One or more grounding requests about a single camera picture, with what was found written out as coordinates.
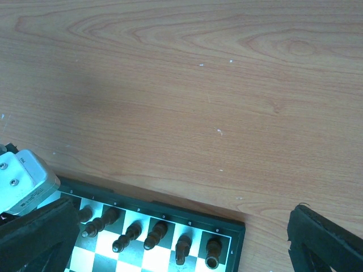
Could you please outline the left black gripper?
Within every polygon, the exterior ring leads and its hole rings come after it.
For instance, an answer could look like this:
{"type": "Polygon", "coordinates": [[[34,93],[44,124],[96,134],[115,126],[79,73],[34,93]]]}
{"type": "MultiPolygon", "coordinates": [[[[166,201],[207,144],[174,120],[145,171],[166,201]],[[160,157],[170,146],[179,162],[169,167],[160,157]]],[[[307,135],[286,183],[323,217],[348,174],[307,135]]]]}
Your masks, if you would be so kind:
{"type": "Polygon", "coordinates": [[[16,146],[14,146],[12,143],[8,143],[7,145],[0,144],[0,155],[3,155],[7,152],[11,152],[13,154],[16,154],[19,152],[16,146]]]}

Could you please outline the dark chess piece row2 col2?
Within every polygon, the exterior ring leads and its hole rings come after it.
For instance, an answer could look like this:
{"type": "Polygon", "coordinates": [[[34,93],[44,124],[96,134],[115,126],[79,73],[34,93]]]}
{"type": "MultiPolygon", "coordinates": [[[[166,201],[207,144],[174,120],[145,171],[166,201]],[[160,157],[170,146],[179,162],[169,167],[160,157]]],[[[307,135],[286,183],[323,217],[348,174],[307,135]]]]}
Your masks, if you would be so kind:
{"type": "Polygon", "coordinates": [[[93,216],[93,210],[89,207],[84,207],[78,211],[78,218],[81,223],[87,223],[93,216]]]}

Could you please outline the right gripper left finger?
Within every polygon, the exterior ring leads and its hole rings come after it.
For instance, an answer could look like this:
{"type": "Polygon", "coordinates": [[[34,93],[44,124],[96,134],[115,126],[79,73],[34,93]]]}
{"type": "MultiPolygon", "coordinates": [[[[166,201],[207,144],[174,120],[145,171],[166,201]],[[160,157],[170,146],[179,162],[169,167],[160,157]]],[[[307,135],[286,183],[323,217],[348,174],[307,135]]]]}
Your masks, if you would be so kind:
{"type": "Polygon", "coordinates": [[[66,197],[1,225],[1,271],[64,271],[79,231],[66,197]]]}

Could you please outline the dark chess piece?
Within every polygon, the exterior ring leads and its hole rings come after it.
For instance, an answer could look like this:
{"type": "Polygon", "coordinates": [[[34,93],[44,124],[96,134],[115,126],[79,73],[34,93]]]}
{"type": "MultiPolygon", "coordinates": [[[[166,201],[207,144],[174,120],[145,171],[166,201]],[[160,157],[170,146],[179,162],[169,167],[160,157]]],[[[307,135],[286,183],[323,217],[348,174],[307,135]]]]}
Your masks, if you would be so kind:
{"type": "Polygon", "coordinates": [[[209,239],[206,244],[205,264],[209,269],[216,269],[220,263],[222,244],[218,239],[209,239]]]}

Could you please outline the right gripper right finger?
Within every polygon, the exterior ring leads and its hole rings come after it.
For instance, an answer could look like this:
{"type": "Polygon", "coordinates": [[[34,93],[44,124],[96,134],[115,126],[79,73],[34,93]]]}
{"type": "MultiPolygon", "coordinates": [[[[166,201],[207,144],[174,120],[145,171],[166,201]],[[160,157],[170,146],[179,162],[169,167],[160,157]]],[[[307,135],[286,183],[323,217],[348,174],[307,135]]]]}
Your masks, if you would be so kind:
{"type": "Polygon", "coordinates": [[[299,204],[287,227],[294,271],[362,271],[362,239],[299,204]]]}

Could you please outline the dark chess piece row1 col3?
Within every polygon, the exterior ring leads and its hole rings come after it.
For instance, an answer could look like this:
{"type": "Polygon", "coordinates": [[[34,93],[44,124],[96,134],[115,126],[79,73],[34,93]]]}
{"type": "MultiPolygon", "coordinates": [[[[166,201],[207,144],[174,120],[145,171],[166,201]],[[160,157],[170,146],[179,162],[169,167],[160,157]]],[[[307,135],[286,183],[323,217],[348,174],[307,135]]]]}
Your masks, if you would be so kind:
{"type": "Polygon", "coordinates": [[[188,235],[181,235],[175,246],[175,262],[177,265],[184,265],[185,258],[188,257],[192,245],[192,240],[188,235]]]}

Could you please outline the dark chess piece row1 col1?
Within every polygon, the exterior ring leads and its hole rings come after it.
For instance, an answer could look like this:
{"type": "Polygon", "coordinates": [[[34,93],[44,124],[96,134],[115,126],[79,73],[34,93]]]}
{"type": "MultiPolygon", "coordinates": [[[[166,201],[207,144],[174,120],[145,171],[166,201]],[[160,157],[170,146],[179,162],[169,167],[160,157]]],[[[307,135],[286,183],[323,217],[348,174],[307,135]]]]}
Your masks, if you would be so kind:
{"type": "Polygon", "coordinates": [[[106,210],[101,217],[97,217],[86,223],[85,229],[81,232],[81,236],[95,237],[99,232],[104,230],[108,225],[114,224],[120,217],[120,211],[117,208],[111,207],[106,210]]]}

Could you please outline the dark chess piece row2 col1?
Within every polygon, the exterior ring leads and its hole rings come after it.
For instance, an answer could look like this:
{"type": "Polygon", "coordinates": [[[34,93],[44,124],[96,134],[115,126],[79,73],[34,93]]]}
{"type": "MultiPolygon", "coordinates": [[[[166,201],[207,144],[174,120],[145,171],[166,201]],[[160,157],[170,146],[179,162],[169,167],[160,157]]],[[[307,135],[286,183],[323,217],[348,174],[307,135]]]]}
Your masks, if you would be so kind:
{"type": "Polygon", "coordinates": [[[133,222],[127,229],[125,234],[120,235],[112,244],[112,251],[115,253],[122,252],[131,241],[136,240],[142,232],[140,222],[133,222]]]}

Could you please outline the dark chess piece row1 col2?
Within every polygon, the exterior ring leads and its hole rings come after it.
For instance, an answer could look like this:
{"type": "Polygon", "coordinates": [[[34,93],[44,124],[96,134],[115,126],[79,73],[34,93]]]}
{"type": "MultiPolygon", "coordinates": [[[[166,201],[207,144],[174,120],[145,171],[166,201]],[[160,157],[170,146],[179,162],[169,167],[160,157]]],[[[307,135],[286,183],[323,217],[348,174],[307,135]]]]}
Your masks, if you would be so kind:
{"type": "Polygon", "coordinates": [[[167,231],[168,226],[166,222],[157,222],[152,228],[151,232],[147,234],[143,244],[144,250],[152,250],[165,237],[167,231]]]}

